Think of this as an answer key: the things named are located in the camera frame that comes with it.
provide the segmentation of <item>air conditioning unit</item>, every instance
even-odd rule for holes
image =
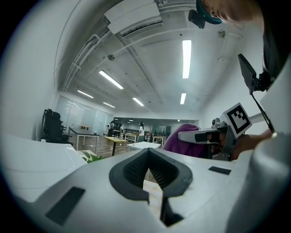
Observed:
[[[124,0],[105,14],[108,29],[125,38],[163,26],[157,4],[153,0]]]

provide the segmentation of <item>rectangular light panel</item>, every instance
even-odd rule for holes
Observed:
[[[183,45],[183,78],[189,78],[192,41],[182,41]]]
[[[82,92],[82,91],[80,91],[80,90],[78,90],[78,92],[80,92],[80,93],[82,93],[83,95],[85,95],[85,96],[88,96],[88,97],[90,97],[90,98],[94,98],[93,96],[90,96],[90,95],[88,95],[87,93],[85,93],[85,92]]]
[[[144,106],[137,98],[132,98],[135,102],[137,102],[140,106]]]
[[[182,93],[180,104],[184,104],[184,102],[185,102],[185,98],[186,98],[186,93]]]
[[[112,106],[112,105],[110,105],[110,104],[108,104],[108,103],[105,103],[105,102],[103,102],[104,104],[106,104],[106,105],[108,105],[108,106],[110,106],[110,107],[114,107],[114,106]]]
[[[116,82],[113,78],[111,78],[108,74],[106,74],[104,71],[100,71],[99,74],[101,74],[104,78],[112,82],[115,86],[117,86],[119,89],[123,89],[123,86],[120,85],[118,82]]]

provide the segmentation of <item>black cable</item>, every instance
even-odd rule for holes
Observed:
[[[254,101],[256,102],[258,108],[260,109],[260,111],[261,111],[261,113],[262,113],[262,115],[263,115],[263,117],[264,117],[264,119],[265,119],[265,121],[266,121],[266,123],[267,123],[269,129],[271,130],[272,133],[274,133],[275,130],[274,130],[274,127],[273,127],[273,125],[272,125],[270,119],[268,118],[268,116],[266,115],[265,111],[262,109],[262,107],[261,107],[260,104],[257,102],[257,100],[255,99],[255,97],[254,97],[254,95],[253,95],[252,93],[251,93],[251,96],[253,97]]]

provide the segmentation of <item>white shirt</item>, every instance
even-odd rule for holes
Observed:
[[[144,136],[145,135],[145,131],[144,131],[144,129],[142,128],[142,126],[140,127],[140,134],[139,134],[139,136]]]

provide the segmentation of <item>person's arm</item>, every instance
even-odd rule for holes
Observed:
[[[253,150],[255,147],[263,140],[271,138],[272,132],[271,130],[267,129],[260,135],[251,135],[251,134],[244,134],[241,135],[237,139],[236,147],[232,152],[232,159],[235,160],[238,158],[240,153],[247,150]],[[220,145],[224,146],[226,140],[226,134],[221,133],[219,136]]]

